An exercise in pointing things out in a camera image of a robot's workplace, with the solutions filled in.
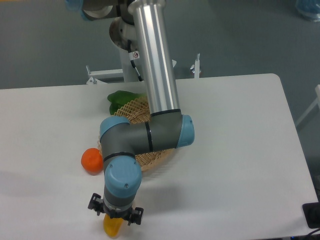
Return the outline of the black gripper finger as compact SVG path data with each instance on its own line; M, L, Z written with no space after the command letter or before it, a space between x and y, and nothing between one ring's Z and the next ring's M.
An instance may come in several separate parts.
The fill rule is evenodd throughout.
M143 215L144 209L142 207L136 207L135 209L131 208L126 216L127 225L130 226L131 224L136 224L140 226Z
M98 216L103 213L103 200L101 196L97 193L93 193L87 208L95 211Z

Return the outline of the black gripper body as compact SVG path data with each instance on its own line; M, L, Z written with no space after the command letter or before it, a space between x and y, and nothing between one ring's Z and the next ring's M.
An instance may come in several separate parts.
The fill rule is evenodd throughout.
M128 219L132 213L132 198L103 199L103 210L111 219Z

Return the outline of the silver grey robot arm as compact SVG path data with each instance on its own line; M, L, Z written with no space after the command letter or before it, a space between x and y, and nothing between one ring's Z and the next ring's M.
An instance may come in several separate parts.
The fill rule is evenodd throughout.
M90 21L119 18L134 26L150 121L131 124L124 116L110 116L102 121L99 142L104 193L94 193L88 208L112 219L140 225L144 210L133 206L142 182L136 156L189 146L195 139L193 121L181 113L179 106L163 12L166 2L67 0L65 5Z

